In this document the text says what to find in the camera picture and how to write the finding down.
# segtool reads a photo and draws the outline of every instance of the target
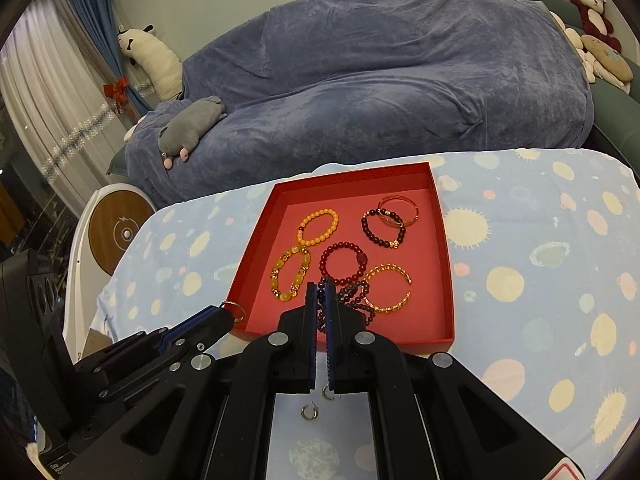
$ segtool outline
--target gray stuffed mouse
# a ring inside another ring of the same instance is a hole
[[[174,166],[174,157],[178,155],[186,161],[202,136],[225,117],[225,105],[215,95],[198,99],[178,113],[158,136],[164,167],[170,170]]]

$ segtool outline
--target metal ring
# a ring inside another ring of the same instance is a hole
[[[244,321],[244,318],[246,317],[244,308],[238,305],[235,301],[223,301],[222,303],[220,303],[220,308],[224,308],[225,305],[233,305],[234,307],[239,308],[242,311],[242,317],[234,317],[234,323],[240,323]]]
[[[306,416],[305,410],[309,407],[308,404],[305,404],[304,406],[302,406],[302,409],[300,410],[300,415],[302,415],[302,418],[304,418],[305,420],[315,420],[316,418],[318,418],[318,407],[315,405],[313,401],[311,401],[311,405],[314,408],[313,416]]]
[[[328,384],[325,384],[325,385],[322,387],[322,396],[323,396],[326,400],[334,400],[334,399],[335,399],[335,397],[329,397],[329,396],[326,394],[326,391],[327,391],[328,389],[329,389],[329,385],[328,385]]]

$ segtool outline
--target stuffed animal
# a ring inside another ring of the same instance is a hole
[[[575,30],[565,26],[560,16],[554,12],[551,14],[580,56],[589,83],[595,83],[596,77],[599,77],[629,94],[634,73],[625,59],[606,43],[587,34],[580,36]]]
[[[182,63],[173,50],[152,34],[153,30],[153,25],[144,30],[123,30],[118,34],[118,43],[131,64],[140,63],[149,75],[160,100],[169,101],[182,93]]]
[[[220,98],[212,95],[198,99],[171,119],[158,136],[164,167],[170,170],[174,166],[174,156],[178,155],[186,162],[202,136],[226,117],[224,111],[225,105]]]
[[[622,46],[617,38],[611,36],[613,25],[604,16],[605,0],[569,0],[578,7],[585,34],[608,44],[617,53],[622,52]]]

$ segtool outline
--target yellow bead bracelet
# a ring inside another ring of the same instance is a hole
[[[334,217],[334,221],[331,222],[331,227],[329,227],[323,235],[320,235],[319,237],[316,237],[313,240],[305,240],[303,238],[303,235],[305,233],[306,225],[309,222],[311,222],[314,218],[318,218],[319,216],[322,216],[322,215],[331,215],[332,217]],[[302,222],[300,222],[300,227],[298,227],[298,244],[300,246],[309,247],[309,246],[319,244],[320,242],[324,242],[338,228],[338,222],[339,222],[338,213],[335,212],[333,209],[320,209],[315,213],[311,213]]]
[[[296,277],[293,279],[293,283],[291,283],[290,292],[280,292],[280,290],[278,289],[278,274],[280,272],[280,269],[284,267],[286,261],[296,253],[302,253],[302,265],[300,266],[300,270],[296,274]],[[273,295],[280,301],[289,301],[291,298],[295,298],[298,295],[298,289],[300,288],[300,285],[302,285],[302,281],[304,280],[310,263],[311,253],[306,247],[296,245],[290,248],[289,251],[285,251],[285,253],[276,261],[276,264],[271,270],[270,284],[271,292],[273,293]]]

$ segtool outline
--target rose gold bangle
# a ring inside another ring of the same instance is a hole
[[[418,206],[415,204],[413,200],[402,195],[385,196],[380,202],[378,202],[378,209],[382,208],[383,203],[389,202],[390,200],[402,200],[403,202],[407,202],[415,207],[415,216],[411,218],[411,220],[407,222],[403,222],[405,227],[409,227],[409,225],[413,225],[418,221]],[[392,225],[393,227],[399,226],[398,222],[396,222],[392,218],[389,218],[388,216],[380,215],[380,218],[382,218],[386,223],[388,223],[389,225]]]

